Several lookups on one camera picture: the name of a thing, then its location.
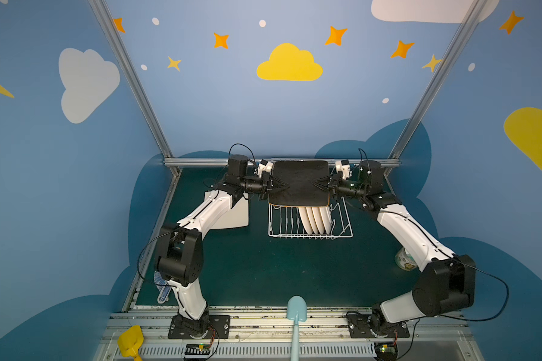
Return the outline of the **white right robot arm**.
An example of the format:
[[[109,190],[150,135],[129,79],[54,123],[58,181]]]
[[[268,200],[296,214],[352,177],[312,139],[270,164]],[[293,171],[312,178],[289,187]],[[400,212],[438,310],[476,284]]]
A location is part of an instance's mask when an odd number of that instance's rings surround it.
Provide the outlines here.
[[[315,180],[314,185],[335,197],[357,199],[399,241],[421,272],[411,291],[373,306],[370,329],[376,335],[385,335],[408,320],[471,307],[476,289],[474,260],[459,257],[442,245],[410,215],[399,198],[385,190],[384,169],[379,162],[361,162],[356,181],[349,180],[350,170],[348,161],[341,161],[333,175]]]

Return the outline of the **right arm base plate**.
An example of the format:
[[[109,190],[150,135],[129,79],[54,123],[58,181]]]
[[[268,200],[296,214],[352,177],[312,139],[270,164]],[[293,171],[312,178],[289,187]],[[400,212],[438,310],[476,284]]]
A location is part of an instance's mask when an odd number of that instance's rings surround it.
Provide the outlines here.
[[[358,311],[346,313],[351,338],[409,338],[410,331],[405,322],[388,323],[382,317],[361,314]]]

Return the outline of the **black square plate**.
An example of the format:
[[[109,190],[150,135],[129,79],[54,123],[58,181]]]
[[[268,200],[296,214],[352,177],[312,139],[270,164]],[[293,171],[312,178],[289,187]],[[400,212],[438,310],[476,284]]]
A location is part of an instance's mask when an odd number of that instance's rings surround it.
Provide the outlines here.
[[[271,175],[289,182],[289,187],[272,187],[268,202],[284,207],[324,207],[329,205],[329,192],[313,185],[319,179],[329,179],[327,161],[278,161],[274,163]]]

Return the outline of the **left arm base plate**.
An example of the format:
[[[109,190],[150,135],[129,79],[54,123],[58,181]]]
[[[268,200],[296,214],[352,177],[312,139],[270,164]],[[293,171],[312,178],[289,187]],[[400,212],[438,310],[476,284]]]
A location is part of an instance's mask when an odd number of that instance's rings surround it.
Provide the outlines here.
[[[181,315],[172,318],[168,330],[168,339],[228,339],[230,317],[228,315],[211,315],[209,319],[191,320]]]

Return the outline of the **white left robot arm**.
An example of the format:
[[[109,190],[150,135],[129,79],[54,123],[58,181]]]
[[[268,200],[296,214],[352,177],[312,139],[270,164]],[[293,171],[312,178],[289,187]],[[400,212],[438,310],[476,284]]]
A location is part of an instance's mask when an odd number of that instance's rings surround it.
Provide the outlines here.
[[[212,187],[208,198],[166,236],[159,237],[155,246],[154,269],[173,290],[178,303],[176,325],[193,338],[200,338],[209,329],[209,306],[199,281],[207,233],[245,195],[265,197],[287,187],[285,182],[273,179],[274,162],[263,159],[254,174],[248,174],[249,163],[247,156],[230,156],[224,177]]]

